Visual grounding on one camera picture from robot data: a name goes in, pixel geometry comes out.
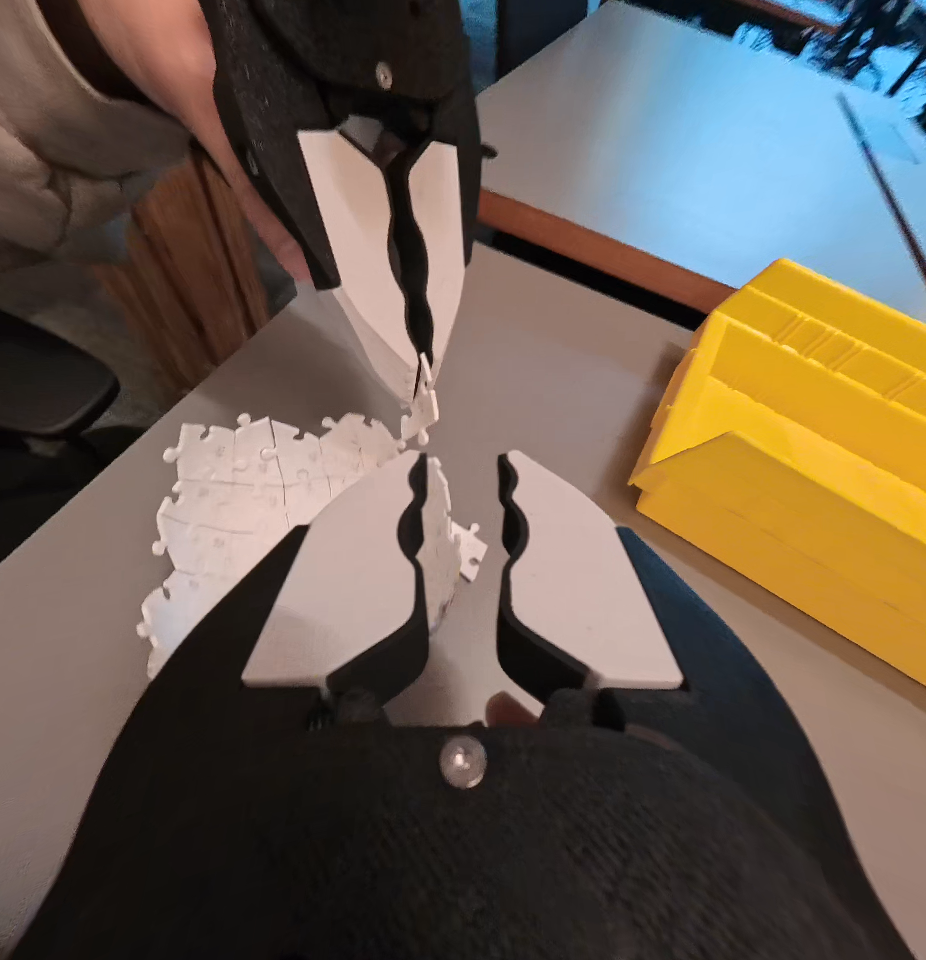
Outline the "person's left forearm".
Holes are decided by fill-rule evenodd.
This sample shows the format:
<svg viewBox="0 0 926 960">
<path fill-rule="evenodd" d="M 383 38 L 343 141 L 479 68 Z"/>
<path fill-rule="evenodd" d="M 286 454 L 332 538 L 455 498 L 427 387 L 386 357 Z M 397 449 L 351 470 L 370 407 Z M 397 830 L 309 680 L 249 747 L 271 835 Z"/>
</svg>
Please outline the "person's left forearm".
<svg viewBox="0 0 926 960">
<path fill-rule="evenodd" d="M 214 100 L 216 59 L 197 1 L 81 1 L 110 59 L 209 152 L 227 146 Z"/>
</svg>

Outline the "thin dark rod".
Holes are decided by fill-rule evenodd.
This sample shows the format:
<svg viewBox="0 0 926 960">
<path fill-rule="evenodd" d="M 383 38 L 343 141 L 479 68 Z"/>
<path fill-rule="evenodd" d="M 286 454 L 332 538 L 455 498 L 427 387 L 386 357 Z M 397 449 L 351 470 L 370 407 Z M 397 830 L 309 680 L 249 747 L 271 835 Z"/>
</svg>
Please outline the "thin dark rod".
<svg viewBox="0 0 926 960">
<path fill-rule="evenodd" d="M 926 288 L 926 141 L 891 102 L 844 90 L 837 102 Z"/>
</svg>

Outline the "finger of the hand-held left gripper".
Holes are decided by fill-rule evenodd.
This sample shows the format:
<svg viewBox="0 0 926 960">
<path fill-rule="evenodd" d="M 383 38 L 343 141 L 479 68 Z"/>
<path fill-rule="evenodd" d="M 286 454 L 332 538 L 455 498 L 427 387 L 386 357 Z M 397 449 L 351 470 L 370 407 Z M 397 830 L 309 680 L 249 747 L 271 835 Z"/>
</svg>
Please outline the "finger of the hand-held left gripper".
<svg viewBox="0 0 926 960">
<path fill-rule="evenodd" d="M 443 363 L 467 267 L 456 147 L 430 141 L 406 177 L 408 234 L 400 252 L 410 339 L 431 370 Z"/>
<path fill-rule="evenodd" d="M 330 293 L 379 381 L 396 399 L 412 400 L 420 357 L 389 256 L 384 174 L 335 129 L 302 130 L 298 140 L 339 276 Z"/>
</svg>

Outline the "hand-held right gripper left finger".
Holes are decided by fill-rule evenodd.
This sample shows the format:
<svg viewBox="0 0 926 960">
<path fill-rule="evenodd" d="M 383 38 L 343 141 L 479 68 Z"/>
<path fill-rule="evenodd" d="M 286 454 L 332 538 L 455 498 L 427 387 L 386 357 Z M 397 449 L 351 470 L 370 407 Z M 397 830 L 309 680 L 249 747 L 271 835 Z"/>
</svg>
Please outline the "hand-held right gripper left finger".
<svg viewBox="0 0 926 960">
<path fill-rule="evenodd" d="M 429 656 L 418 555 L 428 493 L 424 454 L 408 451 L 334 499 L 304 530 L 243 682 L 351 691 L 384 706 L 421 676 Z"/>
</svg>

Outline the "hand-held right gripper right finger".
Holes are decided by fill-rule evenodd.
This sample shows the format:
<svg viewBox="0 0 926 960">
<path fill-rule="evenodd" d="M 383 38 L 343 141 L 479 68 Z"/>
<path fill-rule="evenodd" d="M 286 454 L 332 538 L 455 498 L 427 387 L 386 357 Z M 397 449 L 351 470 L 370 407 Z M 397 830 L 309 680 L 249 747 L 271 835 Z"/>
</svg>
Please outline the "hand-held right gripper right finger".
<svg viewBox="0 0 926 960">
<path fill-rule="evenodd" d="M 562 689 L 677 690 L 684 674 L 613 520 L 520 451 L 497 472 L 506 676 L 540 703 Z"/>
</svg>

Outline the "single white puzzle piece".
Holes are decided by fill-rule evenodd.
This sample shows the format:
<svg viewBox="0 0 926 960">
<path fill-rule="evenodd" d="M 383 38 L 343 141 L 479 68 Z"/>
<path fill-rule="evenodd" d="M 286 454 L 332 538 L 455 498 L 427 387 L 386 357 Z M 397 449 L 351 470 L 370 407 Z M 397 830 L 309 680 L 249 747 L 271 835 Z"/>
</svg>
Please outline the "single white puzzle piece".
<svg viewBox="0 0 926 960">
<path fill-rule="evenodd" d="M 440 418 L 435 379 L 425 353 L 419 355 L 419 376 L 412 401 L 400 418 L 400 441 L 425 447 L 430 429 Z"/>
</svg>

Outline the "dark furniture legs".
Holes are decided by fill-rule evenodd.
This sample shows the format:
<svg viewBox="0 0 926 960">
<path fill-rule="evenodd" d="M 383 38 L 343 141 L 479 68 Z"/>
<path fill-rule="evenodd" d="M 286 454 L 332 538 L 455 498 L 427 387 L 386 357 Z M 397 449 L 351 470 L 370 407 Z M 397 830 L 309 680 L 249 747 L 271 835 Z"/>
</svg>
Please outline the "dark furniture legs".
<svg viewBox="0 0 926 960">
<path fill-rule="evenodd" d="M 926 137 L 926 2 L 757 2 L 733 41 L 897 100 Z"/>
</svg>

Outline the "white partly built puzzle ball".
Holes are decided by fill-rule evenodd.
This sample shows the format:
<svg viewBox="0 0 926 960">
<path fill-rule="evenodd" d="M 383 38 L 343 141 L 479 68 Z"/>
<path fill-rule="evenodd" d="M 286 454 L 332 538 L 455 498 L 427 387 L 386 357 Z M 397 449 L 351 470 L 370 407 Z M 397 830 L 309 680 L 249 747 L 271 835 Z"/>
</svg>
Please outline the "white partly built puzzle ball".
<svg viewBox="0 0 926 960">
<path fill-rule="evenodd" d="M 149 679 L 284 537 L 405 450 L 382 422 L 356 413 L 325 418 L 317 434 L 249 414 L 235 428 L 181 426 L 164 451 L 178 479 L 157 510 L 153 544 L 172 572 L 143 601 L 137 626 L 152 646 Z"/>
</svg>

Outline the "brown wooden panel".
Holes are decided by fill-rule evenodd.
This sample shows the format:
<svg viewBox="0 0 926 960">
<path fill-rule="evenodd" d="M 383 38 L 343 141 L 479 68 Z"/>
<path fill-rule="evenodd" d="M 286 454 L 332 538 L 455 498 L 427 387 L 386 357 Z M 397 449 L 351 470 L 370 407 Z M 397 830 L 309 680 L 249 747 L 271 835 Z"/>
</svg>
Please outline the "brown wooden panel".
<svg viewBox="0 0 926 960">
<path fill-rule="evenodd" d="M 192 143 L 130 210 L 126 254 L 95 268 L 131 330 L 181 397 L 198 387 L 277 312 L 260 245 L 216 163 Z"/>
</svg>

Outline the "person's left hand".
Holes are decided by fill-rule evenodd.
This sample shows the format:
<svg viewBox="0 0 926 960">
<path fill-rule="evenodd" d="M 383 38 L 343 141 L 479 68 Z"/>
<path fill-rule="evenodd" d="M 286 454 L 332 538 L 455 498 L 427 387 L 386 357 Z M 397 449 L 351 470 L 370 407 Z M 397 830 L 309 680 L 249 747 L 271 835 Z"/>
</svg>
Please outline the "person's left hand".
<svg viewBox="0 0 926 960">
<path fill-rule="evenodd" d="M 312 280 L 299 243 L 258 194 L 229 144 L 216 108 L 199 111 L 186 122 L 192 134 L 219 167 L 241 211 L 279 265 L 296 282 Z"/>
</svg>

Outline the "dark blue chair back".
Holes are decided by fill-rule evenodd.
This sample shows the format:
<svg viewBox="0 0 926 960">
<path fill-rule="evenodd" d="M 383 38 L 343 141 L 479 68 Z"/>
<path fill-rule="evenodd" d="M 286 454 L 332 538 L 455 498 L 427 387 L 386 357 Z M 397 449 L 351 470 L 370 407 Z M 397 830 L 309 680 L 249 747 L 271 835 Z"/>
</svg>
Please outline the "dark blue chair back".
<svg viewBox="0 0 926 960">
<path fill-rule="evenodd" d="M 511 73 L 588 14 L 589 1 L 497 1 L 496 77 Z"/>
</svg>

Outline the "yellow plastic storage bin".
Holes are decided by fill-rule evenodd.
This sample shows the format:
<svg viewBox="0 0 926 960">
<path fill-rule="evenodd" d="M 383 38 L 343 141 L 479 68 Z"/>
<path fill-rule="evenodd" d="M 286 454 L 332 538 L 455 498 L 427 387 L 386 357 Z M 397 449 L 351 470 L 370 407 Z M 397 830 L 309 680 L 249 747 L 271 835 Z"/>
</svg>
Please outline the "yellow plastic storage bin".
<svg viewBox="0 0 926 960">
<path fill-rule="evenodd" d="M 780 259 L 694 334 L 637 510 L 926 687 L 926 324 Z"/>
</svg>

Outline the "black office chair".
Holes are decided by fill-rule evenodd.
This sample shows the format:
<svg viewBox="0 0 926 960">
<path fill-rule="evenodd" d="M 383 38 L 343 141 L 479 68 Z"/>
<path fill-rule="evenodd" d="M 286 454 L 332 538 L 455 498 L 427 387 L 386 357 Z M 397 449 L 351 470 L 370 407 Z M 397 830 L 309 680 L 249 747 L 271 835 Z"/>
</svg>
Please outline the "black office chair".
<svg viewBox="0 0 926 960">
<path fill-rule="evenodd" d="M 78 441 L 120 391 L 106 363 L 0 310 L 0 442 Z"/>
</svg>

